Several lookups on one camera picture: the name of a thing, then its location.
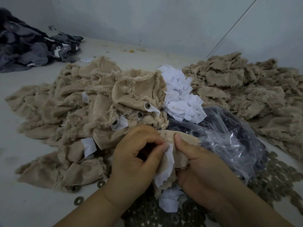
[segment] right hand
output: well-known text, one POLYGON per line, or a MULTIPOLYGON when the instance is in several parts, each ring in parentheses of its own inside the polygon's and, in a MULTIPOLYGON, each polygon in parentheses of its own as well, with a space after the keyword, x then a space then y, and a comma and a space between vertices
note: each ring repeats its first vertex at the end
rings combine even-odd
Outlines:
POLYGON ((187 143, 175 134, 175 145, 189 159, 186 170, 177 173, 178 184, 198 204, 218 211, 228 203, 229 193, 237 193, 244 184, 216 154, 187 143))

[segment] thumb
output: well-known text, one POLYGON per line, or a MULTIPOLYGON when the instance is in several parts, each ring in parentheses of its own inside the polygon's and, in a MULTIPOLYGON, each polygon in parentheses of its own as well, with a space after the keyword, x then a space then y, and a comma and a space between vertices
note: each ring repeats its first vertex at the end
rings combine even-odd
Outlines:
POLYGON ((162 160, 162 157, 168 148, 169 146, 167 144, 156 146, 147 157, 147 160, 145 161, 143 168, 145 168, 147 171, 150 171, 153 174, 156 173, 157 168, 162 160))
POLYGON ((189 160, 197 159, 202 155, 202 148, 199 146, 191 145, 184 141, 178 133, 174 136, 175 145, 189 160))

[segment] white floor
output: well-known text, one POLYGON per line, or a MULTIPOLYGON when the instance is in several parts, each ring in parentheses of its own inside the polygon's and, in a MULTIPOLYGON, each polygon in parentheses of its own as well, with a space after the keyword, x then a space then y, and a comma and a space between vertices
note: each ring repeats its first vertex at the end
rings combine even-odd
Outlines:
MULTIPOLYGON (((164 53, 147 49, 137 51, 138 46, 86 38, 81 44, 82 52, 78 58, 107 56, 122 69, 154 70, 163 64, 175 68, 196 63, 198 57, 188 57, 173 53, 164 53), (123 50, 133 49, 134 53, 123 50)), ((55 62, 46 67, 35 67, 24 72, 0 74, 0 226, 1 227, 49 227, 66 216, 75 208, 73 202, 77 196, 89 197, 97 189, 96 183, 82 187, 77 194, 65 194, 52 190, 40 189, 27 184, 17 183, 14 170, 38 156, 51 152, 52 148, 38 140, 26 138, 16 132, 16 127, 23 119, 14 115, 4 98, 23 85, 50 83, 55 80, 64 63, 55 62)), ((303 172, 303 163, 294 160, 281 150, 263 140, 270 151, 278 153, 279 159, 303 172)), ((295 190, 303 196, 303 182, 294 183, 295 190)), ((303 216, 299 214, 288 199, 274 203, 275 209, 297 227, 303 227, 303 216)), ((206 221, 207 226, 219 226, 206 221)))

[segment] clear plastic bag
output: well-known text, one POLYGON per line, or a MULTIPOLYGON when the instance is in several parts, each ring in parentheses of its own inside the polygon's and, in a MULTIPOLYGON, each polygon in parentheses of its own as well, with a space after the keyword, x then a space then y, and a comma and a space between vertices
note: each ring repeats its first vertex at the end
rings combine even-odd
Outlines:
POLYGON ((247 184, 267 162, 266 147, 250 126, 218 106, 203 107, 207 117, 199 124, 169 118, 168 130, 199 138, 200 146, 217 154, 247 184))

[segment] crumpled white paper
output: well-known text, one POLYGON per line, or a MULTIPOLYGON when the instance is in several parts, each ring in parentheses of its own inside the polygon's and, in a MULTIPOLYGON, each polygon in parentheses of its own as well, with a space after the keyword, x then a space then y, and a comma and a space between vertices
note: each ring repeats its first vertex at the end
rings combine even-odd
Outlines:
POLYGON ((93 57, 83 57, 80 59, 80 61, 85 62, 85 63, 91 63, 94 60, 93 57))
POLYGON ((125 118, 125 115, 121 115, 120 119, 118 119, 118 123, 116 125, 111 125, 110 127, 112 131, 118 131, 125 127, 128 127, 128 121, 125 118))
POLYGON ((162 186, 163 182, 169 178, 169 176, 172 174, 172 170, 174 168, 175 160, 174 160, 174 156, 172 154, 174 146, 171 143, 167 143, 167 144, 169 146, 169 148, 165 152, 165 156, 167 157, 167 168, 165 171, 163 171, 159 174, 156 174, 156 176, 154 177, 154 182, 158 188, 160 186, 162 186))
POLYGON ((97 151, 95 142, 93 138, 81 139, 81 142, 84 145, 84 157, 86 159, 94 157, 93 153, 97 151))
POLYGON ((178 202, 178 198, 180 195, 184 194, 184 192, 180 191, 179 186, 175 186, 164 190, 159 198, 159 206, 165 211, 169 213, 178 212, 178 206, 180 202, 178 202))
POLYGON ((207 115, 201 106, 203 100, 198 95, 190 93, 192 78, 186 79, 181 69, 177 70, 169 65, 163 65, 158 69, 162 72, 167 86, 165 111, 178 121, 186 119, 196 124, 200 123, 207 115))
POLYGON ((82 92, 82 101, 84 103, 89 103, 89 96, 85 92, 82 92))
POLYGON ((156 115, 157 115, 157 116, 160 115, 160 111, 159 111, 156 107, 154 107, 154 106, 152 106, 152 105, 150 106, 149 109, 147 109, 147 108, 145 107, 145 104, 144 104, 144 109, 147 110, 148 112, 156 112, 156 115))

